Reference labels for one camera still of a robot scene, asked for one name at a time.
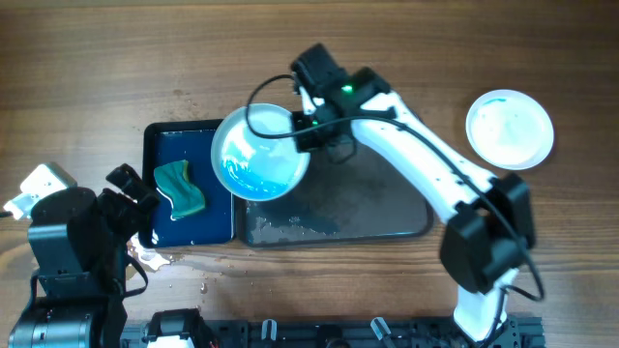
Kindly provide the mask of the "green yellow sponge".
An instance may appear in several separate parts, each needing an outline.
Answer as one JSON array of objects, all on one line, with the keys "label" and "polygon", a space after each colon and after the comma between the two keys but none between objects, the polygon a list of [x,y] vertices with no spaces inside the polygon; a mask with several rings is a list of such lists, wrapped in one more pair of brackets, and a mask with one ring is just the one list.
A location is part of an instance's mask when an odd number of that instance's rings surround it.
[{"label": "green yellow sponge", "polygon": [[156,167],[154,179],[157,190],[170,202],[172,220],[189,217],[206,208],[204,194],[190,181],[187,160]]}]

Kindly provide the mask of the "white plate blue stain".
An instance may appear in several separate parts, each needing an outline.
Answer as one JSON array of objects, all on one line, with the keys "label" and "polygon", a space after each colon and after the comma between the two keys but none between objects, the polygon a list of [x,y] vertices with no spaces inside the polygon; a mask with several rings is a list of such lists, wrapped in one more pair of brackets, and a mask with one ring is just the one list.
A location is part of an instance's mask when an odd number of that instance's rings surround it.
[{"label": "white plate blue stain", "polygon": [[554,128],[545,109],[528,95],[509,89],[478,97],[467,112],[465,131],[478,156],[508,170],[537,166],[554,145]]}]

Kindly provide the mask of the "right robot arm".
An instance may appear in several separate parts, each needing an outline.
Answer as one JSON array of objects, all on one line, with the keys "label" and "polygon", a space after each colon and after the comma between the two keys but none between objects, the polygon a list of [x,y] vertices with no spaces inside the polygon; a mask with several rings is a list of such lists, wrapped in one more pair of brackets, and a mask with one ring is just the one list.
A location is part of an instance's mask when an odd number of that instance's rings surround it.
[{"label": "right robot arm", "polygon": [[303,116],[293,123],[302,151],[350,133],[387,160],[429,203],[446,230],[439,255],[457,283],[454,321],[470,340],[491,345],[507,318],[506,299],[524,291],[521,265],[541,278],[530,191],[516,174],[498,178],[429,130],[389,83],[369,68],[292,70]]}]

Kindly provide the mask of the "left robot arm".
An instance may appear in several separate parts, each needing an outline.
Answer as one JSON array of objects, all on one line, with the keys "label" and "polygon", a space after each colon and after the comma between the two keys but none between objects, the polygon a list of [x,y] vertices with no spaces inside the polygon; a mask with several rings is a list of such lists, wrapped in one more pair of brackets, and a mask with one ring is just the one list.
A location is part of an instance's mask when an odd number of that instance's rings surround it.
[{"label": "left robot arm", "polygon": [[196,309],[158,312],[137,337],[122,336],[123,301],[145,290],[126,285],[127,267],[145,273],[127,242],[147,225],[159,198],[127,164],[106,179],[113,187],[94,193],[57,163],[40,164],[5,205],[6,215],[30,218],[28,243],[39,265],[9,346],[218,346]]}]

